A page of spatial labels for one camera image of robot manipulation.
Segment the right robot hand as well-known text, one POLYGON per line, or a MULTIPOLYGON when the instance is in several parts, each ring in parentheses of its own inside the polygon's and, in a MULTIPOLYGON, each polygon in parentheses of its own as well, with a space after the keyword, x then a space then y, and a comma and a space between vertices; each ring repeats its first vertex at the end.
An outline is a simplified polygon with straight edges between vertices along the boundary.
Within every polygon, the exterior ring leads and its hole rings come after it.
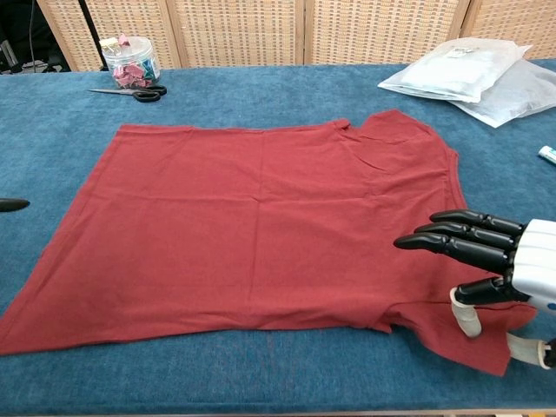
POLYGON ((492 375, 516 360, 555 367, 555 341, 519 337, 513 329, 535 313, 555 311, 555 224, 513 222, 469 209, 431 215, 427 225, 395 240, 488 272, 446 290, 447 299, 392 309, 393 321, 413 330, 434 353, 492 375))

